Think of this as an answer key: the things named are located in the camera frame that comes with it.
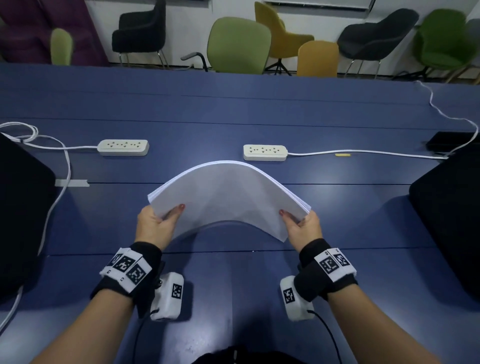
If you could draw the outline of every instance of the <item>olive green chair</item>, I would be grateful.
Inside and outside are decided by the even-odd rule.
[[[456,10],[437,9],[427,15],[413,44],[413,55],[425,66],[419,75],[455,71],[470,64],[477,47],[468,38],[465,24],[465,15]]]
[[[69,32],[57,28],[50,36],[50,57],[52,64],[70,66],[73,54],[73,38]]]
[[[224,17],[210,30],[207,57],[217,72],[262,74],[270,52],[272,35],[265,25],[253,20]],[[182,61],[199,56],[205,71],[205,58],[200,52],[181,57]]]

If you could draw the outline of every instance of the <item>black cable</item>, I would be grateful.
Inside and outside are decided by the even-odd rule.
[[[326,323],[326,322],[324,321],[324,319],[322,319],[322,318],[320,317],[320,315],[319,315],[318,313],[316,313],[315,311],[307,310],[307,312],[308,312],[309,314],[314,314],[315,316],[317,316],[317,317],[320,319],[320,321],[322,322],[322,324],[325,326],[325,328],[327,329],[328,333],[330,334],[330,337],[332,338],[333,344],[335,345],[335,350],[336,350],[336,355],[337,355],[337,357],[338,357],[338,361],[340,362],[340,364],[342,364],[342,358],[340,357],[340,352],[338,351],[338,346],[336,345],[336,341],[335,341],[335,339],[334,339],[334,337],[333,337],[332,332],[331,332],[330,329],[328,328],[327,323]]]
[[[135,354],[137,352],[137,343],[138,343],[138,337],[140,336],[140,331],[142,330],[142,327],[145,323],[145,321],[149,318],[149,315],[146,315],[145,318],[142,320],[140,323],[140,326],[138,327],[137,330],[137,335],[135,336],[135,343],[133,344],[133,354],[132,354],[132,364],[135,364]]]

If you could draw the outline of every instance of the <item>white power strip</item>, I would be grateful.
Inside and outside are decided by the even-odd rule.
[[[144,139],[105,139],[96,149],[103,156],[144,156],[150,145]]]
[[[263,144],[245,144],[243,146],[244,160],[273,160],[282,162],[287,159],[288,151],[284,146],[269,146]]]

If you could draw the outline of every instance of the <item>table surface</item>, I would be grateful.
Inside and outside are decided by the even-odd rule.
[[[452,116],[475,118],[480,88],[429,85]],[[178,173],[213,160],[242,160],[244,144],[291,152],[369,149],[430,155],[438,130],[470,130],[428,105],[419,84],[356,79],[253,76],[161,70],[0,65],[0,120],[33,124],[68,146],[102,139],[148,139],[143,158],[70,153],[75,179],[50,221],[45,251],[19,311],[0,336],[0,362],[27,363],[88,303],[98,271],[134,236],[146,196]],[[24,133],[12,128],[11,133]],[[58,178],[59,152],[30,150]],[[462,289],[408,201],[409,185],[434,168],[428,159],[354,154],[252,162],[317,211],[326,239],[343,249],[362,289],[444,363],[480,356],[480,304]],[[288,321],[278,284],[298,255],[250,225],[220,222],[172,242],[166,269],[186,280],[178,321],[148,322],[138,363],[188,364],[244,343],[308,363],[336,361],[317,320]],[[0,305],[0,319],[12,299]],[[354,363],[328,305],[314,301],[344,363]],[[129,363],[133,317],[117,363]]]

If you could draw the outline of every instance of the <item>white paper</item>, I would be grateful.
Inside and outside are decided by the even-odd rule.
[[[186,205],[174,237],[214,222],[235,220],[285,241],[287,229],[278,211],[286,210],[301,220],[311,209],[263,171],[232,160],[190,168],[149,194],[148,200],[159,217],[179,204]]]

